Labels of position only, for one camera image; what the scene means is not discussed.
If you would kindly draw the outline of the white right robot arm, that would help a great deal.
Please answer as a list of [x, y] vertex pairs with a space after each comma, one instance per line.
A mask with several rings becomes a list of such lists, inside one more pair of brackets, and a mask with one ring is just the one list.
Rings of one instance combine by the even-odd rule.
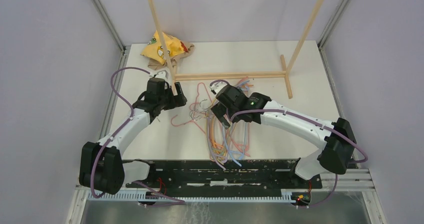
[[289, 173], [289, 182], [301, 188], [325, 171], [346, 173], [353, 162], [356, 139], [351, 124], [343, 118], [326, 121], [291, 110], [271, 97], [254, 92], [247, 96], [241, 89], [223, 81], [210, 84], [217, 103], [212, 112], [224, 128], [240, 121], [276, 127], [310, 143], [317, 151], [299, 158]]

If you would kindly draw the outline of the blue hanger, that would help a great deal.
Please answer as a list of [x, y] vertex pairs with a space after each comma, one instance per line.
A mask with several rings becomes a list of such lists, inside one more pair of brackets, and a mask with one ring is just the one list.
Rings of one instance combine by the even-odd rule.
[[231, 141], [231, 138], [233, 138], [233, 135], [234, 135], [234, 133], [235, 133], [235, 131], [236, 131], [236, 129], [237, 129], [237, 127], [236, 127], [236, 124], [233, 124], [233, 126], [231, 126], [229, 129], [226, 129], [224, 132], [223, 132], [223, 137], [224, 137], [224, 139], [223, 139], [223, 142], [224, 142], [224, 145], [226, 146], [226, 149], [227, 149], [227, 155], [228, 155], [228, 157], [238, 166], [238, 167], [242, 167], [242, 164], [241, 164], [241, 161], [243, 160], [243, 159], [241, 159], [241, 160], [238, 160], [238, 157], [239, 157], [239, 154], [238, 153], [236, 153], [235, 151], [236, 151], [236, 148], [234, 147], [234, 145], [233, 145], [233, 143], [232, 143], [232, 141]]

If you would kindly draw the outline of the purple hanger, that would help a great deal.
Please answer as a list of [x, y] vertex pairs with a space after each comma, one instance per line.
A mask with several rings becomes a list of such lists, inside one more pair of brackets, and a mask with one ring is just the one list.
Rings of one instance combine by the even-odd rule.
[[225, 156], [222, 157], [222, 155], [220, 155], [220, 149], [214, 148], [214, 141], [212, 140], [212, 138], [214, 137], [213, 118], [213, 113], [211, 110], [209, 110], [208, 117], [206, 118], [206, 141], [208, 144], [207, 146], [209, 148], [209, 156], [211, 158], [211, 161], [215, 162], [222, 170], [226, 170], [222, 162], [225, 159]]

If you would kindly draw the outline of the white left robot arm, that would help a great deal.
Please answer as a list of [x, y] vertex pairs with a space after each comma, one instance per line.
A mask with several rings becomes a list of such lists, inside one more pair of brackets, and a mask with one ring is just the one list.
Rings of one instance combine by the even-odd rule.
[[130, 106], [124, 122], [112, 133], [97, 142], [87, 142], [82, 147], [79, 183], [88, 187], [95, 198], [116, 194], [122, 186], [139, 181], [145, 187], [157, 182], [157, 173], [144, 160], [126, 160], [122, 155], [135, 140], [160, 115], [186, 105], [180, 82], [175, 89], [162, 78], [150, 78], [146, 90]]

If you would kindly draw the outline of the orange hanger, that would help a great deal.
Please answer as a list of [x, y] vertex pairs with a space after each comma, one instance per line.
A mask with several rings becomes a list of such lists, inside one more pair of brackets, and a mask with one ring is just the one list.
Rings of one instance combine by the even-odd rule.
[[[222, 155], [222, 157], [225, 156], [225, 159], [223, 160], [223, 163], [225, 163], [227, 160], [230, 159], [228, 157], [227, 149], [224, 145], [224, 139], [223, 139], [223, 133], [224, 133], [223, 131], [225, 131], [226, 129], [224, 129], [222, 124], [219, 123], [218, 119], [214, 115], [213, 115], [213, 125], [214, 125], [214, 129], [212, 133], [214, 137], [212, 138], [212, 140], [214, 141], [214, 148], [220, 149], [221, 151], [220, 155]], [[239, 132], [242, 133], [241, 127], [237, 127], [236, 131], [238, 130]]]

